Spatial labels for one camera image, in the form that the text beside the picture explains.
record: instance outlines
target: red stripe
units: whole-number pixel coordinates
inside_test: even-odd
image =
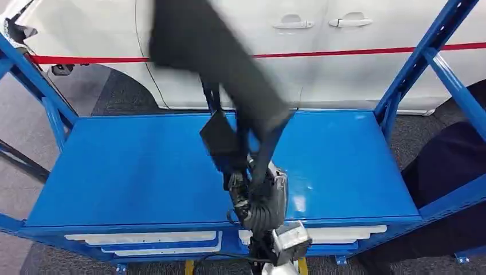
[[[254,58],[278,58],[278,57],[309,57],[309,56],[350,56],[356,54],[381,54],[381,53],[410,53],[415,47],[384,48],[365,50],[336,50],[330,52],[306,52],[306,53],[271,53],[255,54]],[[442,50],[471,50],[486,49],[486,42],[445,45]],[[59,57],[59,56],[32,56],[36,64],[102,64],[102,63],[133,63],[146,62],[145,57]]]

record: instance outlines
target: metal bracket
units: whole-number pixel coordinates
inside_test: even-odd
[[[337,265],[347,265],[348,261],[346,256],[335,256]]]
[[[116,264],[116,275],[127,275],[128,264]]]
[[[468,258],[468,257],[466,257],[466,256],[461,256],[461,257],[459,257],[459,256],[458,256],[458,255],[456,255],[456,254],[455,254],[455,256],[456,256],[456,260],[457,260],[457,262],[458,262],[459,264],[466,264],[466,263],[470,262],[469,258]]]

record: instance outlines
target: black cable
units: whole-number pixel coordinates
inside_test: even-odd
[[[197,261],[194,264],[193,274],[196,274],[196,269],[201,265],[202,262],[204,262],[209,257],[214,257],[214,256],[234,257],[234,258],[244,259],[244,260],[247,260],[249,262],[262,262],[262,263],[269,263],[269,264],[272,263],[269,259],[258,259],[258,258],[248,257],[247,255],[242,255],[242,254],[233,254],[233,253],[225,253],[225,252],[214,252],[214,253],[205,255],[204,257],[202,257],[199,261]]]

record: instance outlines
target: blue shelf surface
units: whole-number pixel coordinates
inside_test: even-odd
[[[81,118],[25,229],[232,226],[229,194],[199,136],[208,119]],[[420,219],[371,111],[296,112],[273,160],[287,170],[288,220],[320,226]]]

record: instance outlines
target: floor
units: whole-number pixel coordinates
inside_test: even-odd
[[[160,113],[153,99],[138,83],[102,66],[78,67],[69,77],[55,77],[56,86],[81,115],[123,115]],[[483,91],[485,85],[474,90]],[[0,82],[0,138],[46,168],[57,157],[54,138],[41,106],[12,78]],[[400,168],[405,167],[423,144],[446,125],[463,117],[453,102],[448,102],[430,117],[399,116],[392,138],[392,149]],[[26,218],[42,186],[15,169],[0,163],[0,211]],[[308,259],[311,274],[363,273],[351,259],[348,266],[336,266],[331,258]],[[393,266],[397,274],[486,272],[486,258],[458,265],[452,257],[422,258]],[[183,263],[130,265],[134,274],[182,274]],[[248,274],[242,261],[209,261],[202,265],[206,274]],[[95,260],[0,235],[0,274],[86,273],[112,274],[113,267]]]

